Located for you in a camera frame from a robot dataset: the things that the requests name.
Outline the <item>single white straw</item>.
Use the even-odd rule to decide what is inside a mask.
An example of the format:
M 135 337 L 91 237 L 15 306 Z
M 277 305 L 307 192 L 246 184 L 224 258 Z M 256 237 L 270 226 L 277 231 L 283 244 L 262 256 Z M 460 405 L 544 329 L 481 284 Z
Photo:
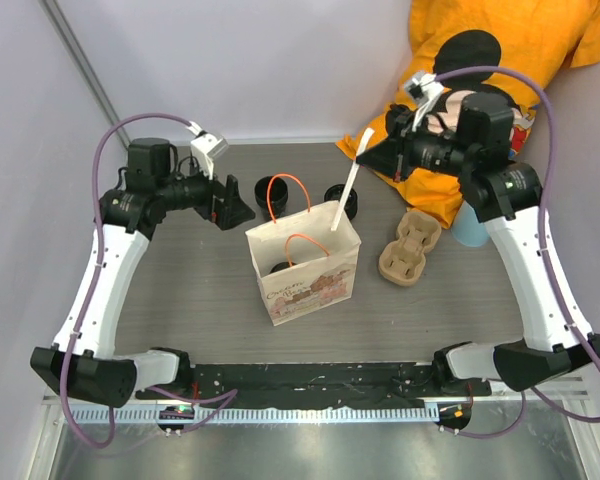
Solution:
M 364 131 L 364 133 L 363 133 L 363 135 L 362 135 L 362 137 L 360 139 L 358 148 L 356 150 L 356 155 L 354 157 L 354 161 L 353 161 L 353 163 L 351 165 L 351 168 L 349 170 L 349 174 L 348 174 L 347 180 L 346 180 L 346 182 L 344 184 L 344 188 L 343 188 L 341 197 L 340 197 L 339 202 L 338 202 L 338 207 L 336 209 L 335 215 L 333 217 L 333 220 L 332 220 L 332 223 L 331 223 L 331 226 L 330 226 L 330 230 L 332 232 L 335 232 L 338 229 L 340 220 L 341 220 L 342 215 L 343 215 L 344 210 L 345 210 L 346 202 L 348 200 L 349 194 L 351 193 L 351 190 L 353 188 L 353 185 L 354 185 L 354 182 L 355 182 L 358 170 L 360 168 L 360 164 L 358 163 L 357 158 L 359 156 L 361 156 L 367 150 L 368 143 L 369 143 L 369 141 L 370 141 L 370 139 L 371 139 L 371 137 L 373 136 L 374 133 L 375 133 L 374 129 L 367 128 Z

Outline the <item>printed paper takeout bag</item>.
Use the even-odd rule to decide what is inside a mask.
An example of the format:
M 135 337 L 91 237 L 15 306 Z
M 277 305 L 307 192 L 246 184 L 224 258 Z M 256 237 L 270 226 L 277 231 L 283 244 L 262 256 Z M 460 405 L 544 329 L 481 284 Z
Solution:
M 274 179 L 299 179 L 279 173 Z M 338 200 L 314 205 L 275 218 L 246 232 L 257 284 L 273 325 L 311 314 L 349 299 L 353 293 L 361 239 L 345 210 L 335 232 L 330 226 Z M 274 274 L 271 268 L 283 261 L 297 266 Z

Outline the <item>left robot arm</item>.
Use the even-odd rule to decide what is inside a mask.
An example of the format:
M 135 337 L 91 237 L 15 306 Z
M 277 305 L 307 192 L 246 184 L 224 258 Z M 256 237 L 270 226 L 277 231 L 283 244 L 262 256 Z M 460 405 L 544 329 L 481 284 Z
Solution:
M 102 228 L 93 235 L 72 308 L 51 346 L 31 355 L 32 369 L 55 393 L 120 408 L 136 391 L 155 385 L 173 399 L 191 391 L 186 353 L 156 348 L 117 356 L 115 335 L 133 274 L 169 212 L 193 209 L 221 230 L 254 219 L 237 179 L 220 182 L 214 173 L 214 161 L 226 148 L 225 141 L 202 134 L 180 160 L 165 139 L 130 143 L 116 187 L 99 200 Z

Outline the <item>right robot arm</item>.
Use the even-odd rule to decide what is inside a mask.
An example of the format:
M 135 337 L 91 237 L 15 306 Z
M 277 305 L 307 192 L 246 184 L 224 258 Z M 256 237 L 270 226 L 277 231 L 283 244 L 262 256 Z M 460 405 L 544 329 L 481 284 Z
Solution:
M 469 378 L 504 382 L 521 392 L 600 357 L 600 334 L 579 311 L 558 261 L 547 273 L 543 257 L 555 252 L 550 230 L 540 228 L 542 187 L 535 170 L 508 156 L 514 114 L 504 97 L 471 93 L 460 105 L 455 130 L 417 126 L 403 112 L 388 137 L 359 153 L 357 163 L 404 180 L 416 168 L 457 178 L 496 246 L 520 309 L 523 337 L 499 345 L 461 343 L 434 355 L 431 380 L 452 395 Z

